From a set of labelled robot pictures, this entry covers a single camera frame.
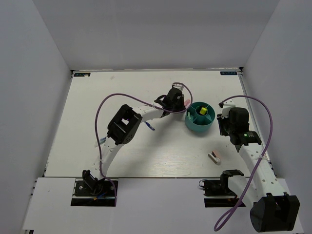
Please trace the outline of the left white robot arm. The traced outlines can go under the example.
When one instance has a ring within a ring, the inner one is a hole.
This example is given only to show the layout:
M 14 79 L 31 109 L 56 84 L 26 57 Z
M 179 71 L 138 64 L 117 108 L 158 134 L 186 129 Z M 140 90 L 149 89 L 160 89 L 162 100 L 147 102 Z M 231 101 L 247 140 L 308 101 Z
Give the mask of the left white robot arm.
M 92 195 L 98 195 L 103 190 L 103 181 L 110 180 L 107 177 L 108 169 L 122 146 L 129 143 L 135 136 L 141 123 L 163 118 L 171 113 L 180 114 L 187 110 L 184 104 L 183 89 L 186 86 L 180 82 L 174 82 L 168 94 L 159 96 L 153 103 L 147 103 L 130 95 L 115 93 L 106 97 L 98 107 L 95 117 L 95 134 L 99 156 L 94 165 L 82 172 L 86 189 Z M 108 124 L 108 132 L 105 142 L 101 144 L 98 134 L 98 117 L 105 101 L 113 96 L 124 96 L 134 99 L 143 106 L 132 108 L 127 104 L 120 107 Z

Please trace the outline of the yellow cap black highlighter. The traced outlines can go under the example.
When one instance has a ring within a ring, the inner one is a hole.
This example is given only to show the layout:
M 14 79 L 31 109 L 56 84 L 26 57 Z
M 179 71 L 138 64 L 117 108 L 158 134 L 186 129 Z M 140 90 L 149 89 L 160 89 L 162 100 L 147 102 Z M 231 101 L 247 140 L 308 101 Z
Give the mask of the yellow cap black highlighter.
M 200 114 L 201 116 L 206 115 L 207 112 L 208 112 L 208 110 L 207 110 L 206 107 L 200 107 L 200 109 L 199 109 L 199 114 Z

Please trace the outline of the blue ballpoint pen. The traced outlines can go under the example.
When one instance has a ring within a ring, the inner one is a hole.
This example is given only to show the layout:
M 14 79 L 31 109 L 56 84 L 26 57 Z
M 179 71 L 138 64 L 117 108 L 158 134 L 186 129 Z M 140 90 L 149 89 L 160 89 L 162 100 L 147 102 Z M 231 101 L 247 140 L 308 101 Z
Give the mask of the blue ballpoint pen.
M 155 131 L 155 128 L 150 124 L 148 123 L 147 121 L 144 122 L 152 131 Z

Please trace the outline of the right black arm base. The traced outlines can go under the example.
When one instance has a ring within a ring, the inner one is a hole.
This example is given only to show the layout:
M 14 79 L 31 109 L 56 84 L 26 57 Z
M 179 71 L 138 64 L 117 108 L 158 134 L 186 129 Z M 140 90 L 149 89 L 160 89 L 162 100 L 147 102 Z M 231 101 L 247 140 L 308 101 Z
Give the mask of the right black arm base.
M 205 208 L 232 208 L 238 202 L 237 195 L 229 189 L 229 178 L 244 176 L 240 170 L 225 170 L 219 179 L 202 179 L 199 187 L 204 191 Z

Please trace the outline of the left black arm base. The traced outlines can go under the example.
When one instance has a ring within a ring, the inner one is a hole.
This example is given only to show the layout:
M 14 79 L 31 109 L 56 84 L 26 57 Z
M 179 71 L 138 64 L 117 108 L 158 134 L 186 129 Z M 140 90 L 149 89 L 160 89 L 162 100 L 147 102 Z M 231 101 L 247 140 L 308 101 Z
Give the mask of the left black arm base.
M 71 199 L 72 207 L 115 207 L 115 190 L 111 182 L 104 180 L 92 192 L 83 180 L 77 180 Z

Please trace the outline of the pink highlighter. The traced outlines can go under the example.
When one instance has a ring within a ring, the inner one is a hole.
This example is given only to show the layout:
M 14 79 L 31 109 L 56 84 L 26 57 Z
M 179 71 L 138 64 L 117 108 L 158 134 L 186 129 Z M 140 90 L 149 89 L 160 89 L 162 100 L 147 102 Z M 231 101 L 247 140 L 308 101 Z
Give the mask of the pink highlighter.
M 187 99 L 186 101 L 184 101 L 185 107 L 187 107 L 190 103 L 191 103 L 191 100 L 190 100 L 190 99 Z

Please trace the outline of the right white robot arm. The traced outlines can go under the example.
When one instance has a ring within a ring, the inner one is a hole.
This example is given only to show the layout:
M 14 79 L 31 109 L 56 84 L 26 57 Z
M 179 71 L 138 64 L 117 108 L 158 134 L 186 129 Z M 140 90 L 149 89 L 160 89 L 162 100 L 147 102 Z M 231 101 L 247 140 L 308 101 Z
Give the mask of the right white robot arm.
M 243 195 L 242 202 L 250 208 L 253 228 L 261 232 L 291 231 L 299 211 L 299 200 L 289 195 L 278 182 L 268 160 L 261 156 L 263 146 L 257 132 L 249 129 L 249 113 L 245 108 L 224 105 L 217 115 L 220 134 L 230 142 L 244 160 L 252 182 L 243 193 L 248 181 L 238 170 L 224 171 L 227 178 L 220 188 L 225 194 Z

